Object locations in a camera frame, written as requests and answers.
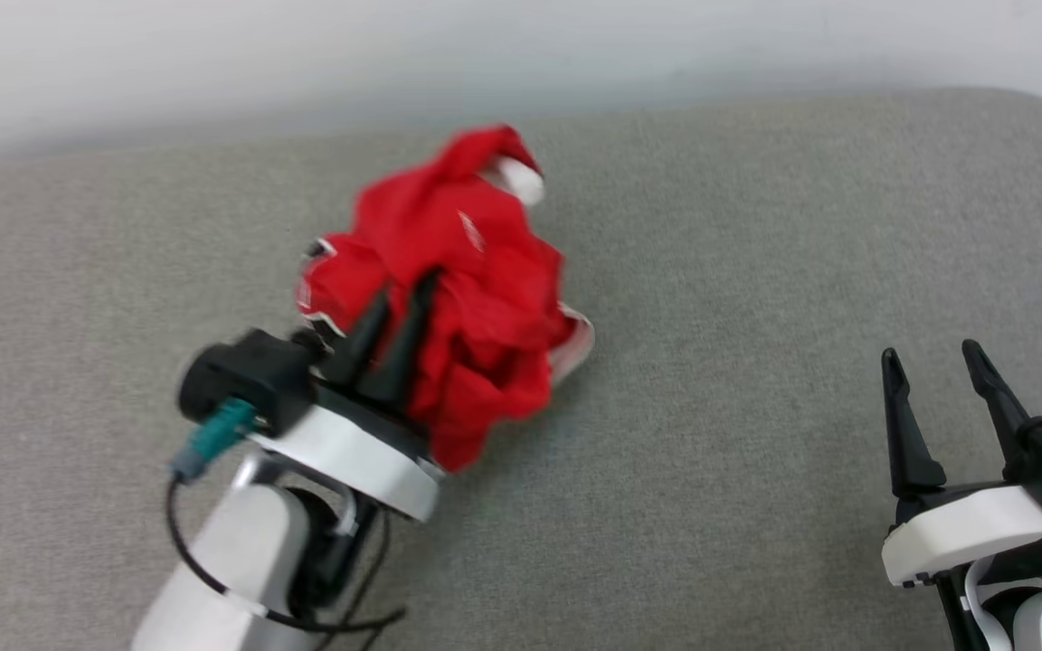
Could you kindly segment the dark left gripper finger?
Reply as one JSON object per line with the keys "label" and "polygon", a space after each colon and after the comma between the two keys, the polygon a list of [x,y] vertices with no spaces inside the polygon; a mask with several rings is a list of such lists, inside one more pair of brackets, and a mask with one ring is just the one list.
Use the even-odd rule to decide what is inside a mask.
{"label": "dark left gripper finger", "polygon": [[353,386],[365,374],[384,333],[390,312],[388,292],[380,291],[369,302],[350,333],[336,342],[334,354],[329,360],[331,386]]}
{"label": "dark left gripper finger", "polygon": [[429,333],[431,305],[440,269],[426,273],[413,287],[403,320],[384,347],[384,358],[367,374],[364,396],[381,408],[408,408],[418,355]]}

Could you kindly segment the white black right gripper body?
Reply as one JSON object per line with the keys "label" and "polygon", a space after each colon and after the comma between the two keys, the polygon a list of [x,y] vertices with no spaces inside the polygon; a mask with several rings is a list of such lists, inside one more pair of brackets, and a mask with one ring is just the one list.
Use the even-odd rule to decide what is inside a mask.
{"label": "white black right gripper body", "polygon": [[889,584],[931,580],[1042,539],[1042,505],[1021,486],[967,486],[963,495],[917,492],[892,481],[896,526],[882,544]]}

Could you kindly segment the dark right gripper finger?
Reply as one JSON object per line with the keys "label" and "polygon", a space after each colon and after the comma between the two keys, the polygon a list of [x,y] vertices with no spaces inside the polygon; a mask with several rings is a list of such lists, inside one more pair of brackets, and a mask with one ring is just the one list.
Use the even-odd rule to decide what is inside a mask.
{"label": "dark right gripper finger", "polygon": [[888,347],[880,354],[882,400],[886,417],[886,452],[896,498],[916,498],[944,487],[943,466],[931,457],[929,449],[910,404],[910,382],[897,351]]}
{"label": "dark right gripper finger", "polygon": [[964,339],[961,354],[968,368],[973,390],[987,404],[996,439],[1004,458],[1002,479],[1025,481],[1028,473],[1029,434],[1037,421],[1004,383],[1004,378],[975,339]]}

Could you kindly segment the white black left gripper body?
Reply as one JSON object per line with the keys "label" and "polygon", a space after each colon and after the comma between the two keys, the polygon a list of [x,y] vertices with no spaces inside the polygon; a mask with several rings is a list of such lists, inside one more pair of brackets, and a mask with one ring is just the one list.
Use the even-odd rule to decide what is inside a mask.
{"label": "white black left gripper body", "polygon": [[248,401],[260,416],[248,455],[252,485],[276,482],[286,471],[353,500],[427,522],[445,474],[429,459],[421,426],[393,404],[331,383],[311,357],[252,357]]}

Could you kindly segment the red white sleeved jersey garment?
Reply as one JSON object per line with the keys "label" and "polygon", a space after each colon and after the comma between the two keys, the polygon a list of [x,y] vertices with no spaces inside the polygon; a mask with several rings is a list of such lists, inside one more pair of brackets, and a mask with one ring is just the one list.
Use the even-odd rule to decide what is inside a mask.
{"label": "red white sleeved jersey garment", "polygon": [[591,322],[562,300],[562,252],[529,225],[543,196],[515,129],[458,133],[361,191],[350,230],[315,242],[295,287],[311,325],[344,336],[381,289],[399,325],[413,286],[439,273],[408,414],[450,473],[478,460],[497,424],[543,410],[594,344]]}

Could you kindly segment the grey fabric sofa cushion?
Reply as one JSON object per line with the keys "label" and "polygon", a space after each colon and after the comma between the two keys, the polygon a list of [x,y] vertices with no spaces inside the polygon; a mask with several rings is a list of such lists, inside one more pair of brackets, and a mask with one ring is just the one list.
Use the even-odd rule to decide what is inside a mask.
{"label": "grey fabric sofa cushion", "polygon": [[[880,351],[953,485],[961,357],[1042,415],[1042,99],[932,90],[516,121],[591,358],[398,522],[374,651],[947,651],[893,589]],[[0,168],[0,651],[127,651],[195,352],[280,336],[311,240],[447,129]]]}

